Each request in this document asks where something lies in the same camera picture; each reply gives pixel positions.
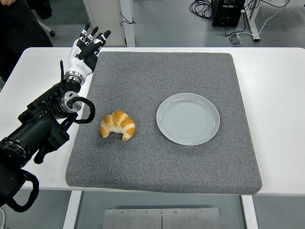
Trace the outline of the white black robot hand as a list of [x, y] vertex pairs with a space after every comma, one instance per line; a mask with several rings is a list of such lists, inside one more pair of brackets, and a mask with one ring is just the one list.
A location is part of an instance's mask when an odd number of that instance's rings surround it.
[[73, 43], [68, 57], [69, 67], [67, 72], [77, 72], [85, 77], [94, 72], [102, 47], [106, 44], [111, 31], [107, 30], [95, 36], [98, 31], [96, 26], [88, 33], [90, 23], [82, 29], [80, 36]]

